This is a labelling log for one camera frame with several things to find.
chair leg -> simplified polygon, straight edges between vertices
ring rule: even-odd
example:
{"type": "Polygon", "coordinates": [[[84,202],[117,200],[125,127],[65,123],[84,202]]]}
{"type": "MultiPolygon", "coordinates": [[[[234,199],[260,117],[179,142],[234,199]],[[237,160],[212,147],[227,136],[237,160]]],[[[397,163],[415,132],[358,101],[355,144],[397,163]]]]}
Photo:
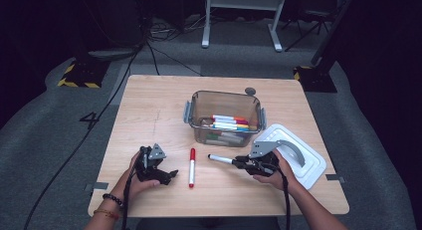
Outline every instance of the chair leg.
{"type": "Polygon", "coordinates": [[[325,30],[329,33],[328,27],[326,26],[325,22],[323,22],[323,26],[325,27],[325,30]]]}
{"type": "Polygon", "coordinates": [[[302,34],[301,24],[299,23],[299,20],[298,20],[297,22],[298,22],[298,29],[299,29],[299,33],[300,33],[300,34],[301,34],[301,36],[302,36],[303,34],[302,34]]]}
{"type": "Polygon", "coordinates": [[[282,30],[284,30],[285,28],[287,28],[289,26],[289,24],[292,23],[292,20],[289,20],[289,22],[287,24],[285,24],[285,26],[282,27],[282,30]]]}
{"type": "Polygon", "coordinates": [[[287,52],[292,46],[296,45],[298,42],[300,42],[304,37],[306,37],[310,32],[312,32],[315,28],[319,26],[319,23],[315,24],[311,29],[309,29],[304,35],[301,35],[299,39],[297,39],[294,43],[292,43],[287,49],[285,49],[285,52],[287,52]]]}
{"type": "Polygon", "coordinates": [[[206,12],[206,16],[205,16],[204,34],[202,35],[202,48],[208,48],[210,45],[211,0],[207,0],[205,12],[206,12]]]}
{"type": "Polygon", "coordinates": [[[317,34],[319,35],[319,33],[320,33],[320,26],[322,26],[322,22],[318,22],[317,23],[317,34]]]}
{"type": "Polygon", "coordinates": [[[273,24],[269,24],[268,28],[270,31],[271,39],[273,40],[274,49],[276,52],[282,52],[282,44],[280,43],[279,36],[277,36],[276,29],[277,25],[279,24],[280,14],[282,13],[284,1],[280,0],[279,5],[277,6],[276,14],[274,15],[273,24]]]}

chair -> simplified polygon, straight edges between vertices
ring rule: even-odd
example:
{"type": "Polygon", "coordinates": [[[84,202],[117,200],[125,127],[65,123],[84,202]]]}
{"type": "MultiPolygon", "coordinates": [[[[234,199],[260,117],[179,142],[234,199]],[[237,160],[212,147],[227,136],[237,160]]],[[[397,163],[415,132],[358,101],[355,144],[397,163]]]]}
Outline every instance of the chair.
{"type": "Polygon", "coordinates": [[[292,22],[297,22],[301,33],[301,37],[294,41],[285,52],[316,28],[318,34],[322,26],[324,26],[328,32],[328,27],[325,23],[333,22],[339,10],[337,7],[337,0],[285,0],[283,9],[281,20],[287,21],[287,24],[282,29],[285,29],[292,22]],[[303,34],[299,20],[316,22],[316,24],[303,34]]]}

metal stand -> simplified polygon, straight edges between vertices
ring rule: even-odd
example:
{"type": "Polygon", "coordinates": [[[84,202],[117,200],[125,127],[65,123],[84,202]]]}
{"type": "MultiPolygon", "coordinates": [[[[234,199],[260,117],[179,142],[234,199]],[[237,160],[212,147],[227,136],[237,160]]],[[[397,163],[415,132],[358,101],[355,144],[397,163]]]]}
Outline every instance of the metal stand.
{"type": "Polygon", "coordinates": [[[254,9],[276,11],[273,24],[269,24],[271,38],[274,43],[276,52],[282,52],[282,45],[276,33],[276,28],[279,23],[280,14],[282,13],[284,0],[207,0],[205,28],[202,37],[202,48],[209,47],[210,37],[210,15],[211,7],[219,8],[236,8],[236,9],[254,9]]]}

red marker cap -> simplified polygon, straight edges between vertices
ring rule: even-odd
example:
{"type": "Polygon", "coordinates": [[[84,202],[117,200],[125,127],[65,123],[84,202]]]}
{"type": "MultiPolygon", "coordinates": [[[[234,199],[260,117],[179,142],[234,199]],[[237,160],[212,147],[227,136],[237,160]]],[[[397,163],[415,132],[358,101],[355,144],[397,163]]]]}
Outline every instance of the red marker cap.
{"type": "Polygon", "coordinates": [[[190,149],[190,160],[195,160],[195,148],[190,149]]]}

bracelet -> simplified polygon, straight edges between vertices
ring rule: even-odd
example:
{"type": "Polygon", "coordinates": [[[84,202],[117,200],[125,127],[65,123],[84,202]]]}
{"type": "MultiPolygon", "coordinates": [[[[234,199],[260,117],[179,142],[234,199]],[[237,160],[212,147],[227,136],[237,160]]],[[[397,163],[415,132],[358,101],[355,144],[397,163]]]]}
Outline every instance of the bracelet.
{"type": "Polygon", "coordinates": [[[96,213],[105,213],[105,216],[106,217],[109,217],[109,218],[113,218],[115,221],[117,221],[118,220],[118,214],[115,214],[115,213],[113,213],[113,212],[111,212],[111,211],[108,211],[108,210],[104,210],[104,209],[97,209],[97,210],[95,210],[94,211],[94,214],[96,214],[96,213]]]}
{"type": "Polygon", "coordinates": [[[106,199],[106,198],[111,199],[112,201],[116,202],[118,204],[118,206],[120,206],[120,208],[123,207],[123,202],[120,199],[118,199],[117,197],[115,197],[115,196],[113,196],[109,193],[105,193],[103,195],[103,199],[106,199]]]}

